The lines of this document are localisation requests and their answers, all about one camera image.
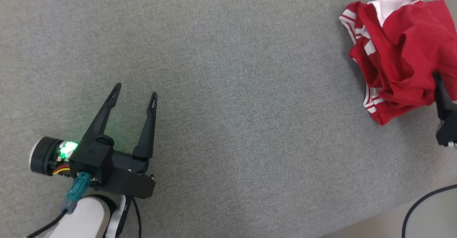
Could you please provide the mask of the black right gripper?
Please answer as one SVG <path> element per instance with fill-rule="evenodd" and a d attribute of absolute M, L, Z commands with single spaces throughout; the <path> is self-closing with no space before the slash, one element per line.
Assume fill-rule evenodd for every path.
<path fill-rule="evenodd" d="M 457 145 L 457 105 L 452 101 L 446 90 L 444 80 L 439 72 L 433 73 L 435 102 L 439 119 L 442 121 L 436 132 L 436 140 L 440 146 L 456 147 Z"/>

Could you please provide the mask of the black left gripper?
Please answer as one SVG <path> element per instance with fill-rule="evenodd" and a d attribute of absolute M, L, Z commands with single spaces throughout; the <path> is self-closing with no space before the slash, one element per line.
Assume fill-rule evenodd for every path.
<path fill-rule="evenodd" d="M 110 111 L 116 105 L 120 90 L 121 83 L 117 83 L 83 135 L 82 142 L 94 141 L 99 135 L 104 134 Z M 153 157 L 157 99 L 157 93 L 153 92 L 146 109 L 146 121 L 133 155 L 114 151 L 113 169 L 104 183 L 105 192 L 142 199 L 152 196 L 156 183 L 153 176 L 147 175 L 146 172 L 150 165 L 149 159 Z"/>

